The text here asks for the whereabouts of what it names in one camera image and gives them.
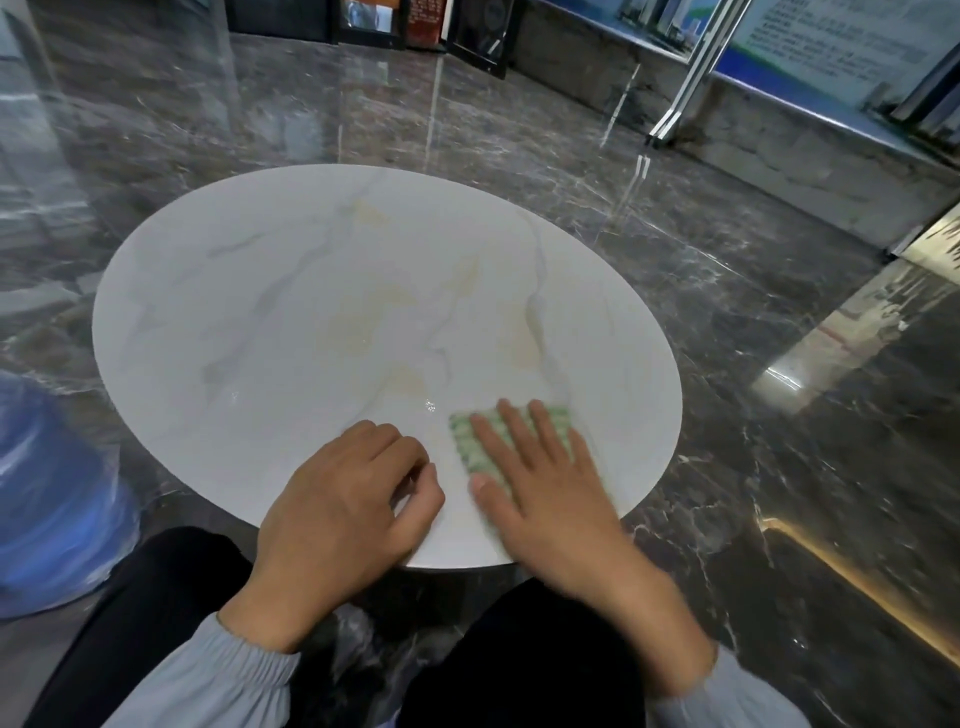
blue bucket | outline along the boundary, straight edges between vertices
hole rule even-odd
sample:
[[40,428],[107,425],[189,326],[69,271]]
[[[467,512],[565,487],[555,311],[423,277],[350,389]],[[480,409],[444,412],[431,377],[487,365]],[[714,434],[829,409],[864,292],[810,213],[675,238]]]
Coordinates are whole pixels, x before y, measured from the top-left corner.
[[0,619],[92,591],[139,531],[116,466],[70,429],[50,394],[0,371]]

light blue sleeve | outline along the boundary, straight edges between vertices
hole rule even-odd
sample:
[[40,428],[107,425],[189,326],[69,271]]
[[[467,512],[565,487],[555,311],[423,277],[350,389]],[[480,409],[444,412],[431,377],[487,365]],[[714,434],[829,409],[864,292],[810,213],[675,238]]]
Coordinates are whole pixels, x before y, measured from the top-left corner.
[[210,615],[104,728],[281,728],[290,716],[287,682],[299,661],[245,643]]
[[723,646],[704,682],[649,708],[657,728],[810,728],[797,706],[747,672]]

round table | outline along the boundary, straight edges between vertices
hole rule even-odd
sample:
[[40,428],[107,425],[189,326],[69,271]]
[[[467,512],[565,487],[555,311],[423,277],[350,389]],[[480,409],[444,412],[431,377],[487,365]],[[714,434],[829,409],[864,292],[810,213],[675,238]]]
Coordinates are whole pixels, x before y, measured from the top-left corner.
[[470,500],[450,413],[568,406],[621,515],[680,431],[673,354],[613,268],[518,206],[396,169],[281,167],[179,198],[110,262],[93,343],[140,442],[253,525],[357,420],[419,438],[446,505],[411,567],[510,561]]

gold trim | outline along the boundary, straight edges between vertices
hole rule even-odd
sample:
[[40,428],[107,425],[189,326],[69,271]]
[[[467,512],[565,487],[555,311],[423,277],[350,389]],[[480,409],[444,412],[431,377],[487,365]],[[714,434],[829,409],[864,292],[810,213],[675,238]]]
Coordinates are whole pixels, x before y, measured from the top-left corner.
[[960,667],[960,640],[956,635],[934,624],[930,618],[907,602],[885,581],[875,578],[850,563],[832,548],[817,543],[799,526],[777,518],[759,518],[760,531],[774,530],[789,537],[830,567],[847,583],[867,596],[880,609],[898,621],[933,649]]

green cleaning cloth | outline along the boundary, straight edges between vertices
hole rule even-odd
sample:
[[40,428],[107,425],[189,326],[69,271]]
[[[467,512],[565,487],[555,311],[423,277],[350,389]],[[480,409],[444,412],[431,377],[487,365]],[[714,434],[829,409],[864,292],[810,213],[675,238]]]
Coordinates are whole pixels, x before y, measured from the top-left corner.
[[[570,452],[570,411],[566,407],[558,404],[548,404],[546,411],[550,416],[550,422],[560,436],[560,441],[564,444],[564,448],[566,448],[567,452]],[[450,432],[453,433],[453,441],[457,446],[460,459],[463,461],[468,473],[486,473],[492,475],[509,493],[510,487],[507,485],[503,473],[493,464],[490,456],[487,455],[483,446],[480,445],[480,441],[477,440],[476,435],[473,434],[473,425],[470,424],[470,416],[473,414],[486,417],[492,425],[493,430],[503,438],[504,442],[510,446],[514,444],[514,440],[507,431],[507,426],[503,422],[503,418],[500,417],[500,413],[495,409],[476,413],[455,412],[450,415]],[[530,413],[526,408],[520,410],[520,416],[536,437],[537,430],[534,428],[533,420],[530,418]]]

